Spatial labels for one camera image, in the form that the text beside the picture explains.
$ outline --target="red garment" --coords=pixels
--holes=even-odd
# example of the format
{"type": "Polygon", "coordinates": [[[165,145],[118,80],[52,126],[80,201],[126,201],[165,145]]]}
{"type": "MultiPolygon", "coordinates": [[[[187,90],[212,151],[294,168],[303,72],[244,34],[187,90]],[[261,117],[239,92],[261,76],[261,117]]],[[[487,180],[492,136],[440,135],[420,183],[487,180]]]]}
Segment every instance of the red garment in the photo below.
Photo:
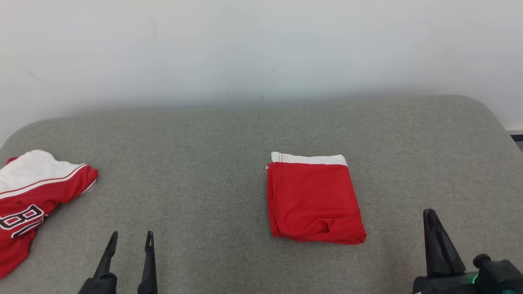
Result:
{"type": "Polygon", "coordinates": [[[0,170],[0,279],[29,255],[35,229],[60,203],[90,191],[98,171],[59,162],[41,150],[9,159],[0,170]]]}
{"type": "Polygon", "coordinates": [[[273,236],[302,242],[365,241],[367,233],[343,156],[273,152],[272,159],[267,165],[267,203],[273,236]]]}

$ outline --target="red and white jersey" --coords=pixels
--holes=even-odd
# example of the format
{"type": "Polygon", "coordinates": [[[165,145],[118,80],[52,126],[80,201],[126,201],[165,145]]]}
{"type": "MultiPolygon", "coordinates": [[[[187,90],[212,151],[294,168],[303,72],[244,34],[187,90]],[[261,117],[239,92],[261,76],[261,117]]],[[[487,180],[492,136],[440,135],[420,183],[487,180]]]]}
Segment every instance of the red and white jersey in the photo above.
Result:
{"type": "Polygon", "coordinates": [[[56,161],[42,150],[9,159],[0,170],[0,278],[27,257],[45,217],[90,191],[97,175],[87,164],[56,161]]]}

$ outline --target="black strip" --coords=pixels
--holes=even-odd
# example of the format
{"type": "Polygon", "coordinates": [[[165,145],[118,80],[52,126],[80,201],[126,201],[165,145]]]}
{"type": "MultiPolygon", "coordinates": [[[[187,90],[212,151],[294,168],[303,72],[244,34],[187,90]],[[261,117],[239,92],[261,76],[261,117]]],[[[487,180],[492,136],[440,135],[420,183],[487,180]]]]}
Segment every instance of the black strip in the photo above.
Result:
{"type": "Polygon", "coordinates": [[[523,141],[523,135],[511,135],[514,142],[521,142],[523,141]]]}

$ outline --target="folded shirt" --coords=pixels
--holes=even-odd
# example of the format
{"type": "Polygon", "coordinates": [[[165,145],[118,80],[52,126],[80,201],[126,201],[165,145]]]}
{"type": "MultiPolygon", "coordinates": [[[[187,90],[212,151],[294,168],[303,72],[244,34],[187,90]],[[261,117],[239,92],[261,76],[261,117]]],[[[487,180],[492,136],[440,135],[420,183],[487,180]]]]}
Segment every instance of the folded shirt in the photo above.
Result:
{"type": "Polygon", "coordinates": [[[87,164],[56,161],[42,150],[9,159],[0,169],[0,279],[29,255],[45,217],[58,204],[90,191],[97,175],[87,164]]]}
{"type": "Polygon", "coordinates": [[[267,207],[274,237],[361,244],[367,233],[342,155],[294,156],[272,152],[267,207]]]}

